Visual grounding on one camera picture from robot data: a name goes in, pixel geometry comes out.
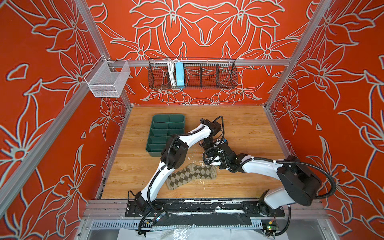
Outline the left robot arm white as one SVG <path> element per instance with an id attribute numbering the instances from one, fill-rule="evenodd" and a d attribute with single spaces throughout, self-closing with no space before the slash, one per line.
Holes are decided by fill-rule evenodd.
<path id="1" fill-rule="evenodd" d="M 201 119 L 200 125 L 190 132 L 172 135 L 170 137 L 162 151 L 161 161 L 156 172 L 145 188 L 135 195 L 134 203 L 142 214 L 151 211 L 164 211 L 164 207 L 155 208 L 153 201 L 157 198 L 167 178 L 183 165 L 190 147 L 200 141 L 203 141 L 202 146 L 205 149 L 213 147 L 214 137 L 218 133 L 221 134 L 218 138 L 223 139 L 225 136 L 225 127 L 222 116 L 217 117 L 213 121 Z"/>

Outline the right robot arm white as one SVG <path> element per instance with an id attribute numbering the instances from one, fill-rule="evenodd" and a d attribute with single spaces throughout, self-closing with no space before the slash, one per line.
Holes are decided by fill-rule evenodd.
<path id="1" fill-rule="evenodd" d="M 248 154 L 237 155 L 227 142 L 205 147 L 205 165 L 214 165 L 231 173 L 258 174 L 277 179 L 282 186 L 266 190 L 258 200 L 257 210 L 269 216 L 272 210 L 283 205 L 299 204 L 308 207 L 313 200 L 331 197 L 337 184 L 327 171 L 301 162 L 295 156 L 284 160 L 271 160 Z"/>

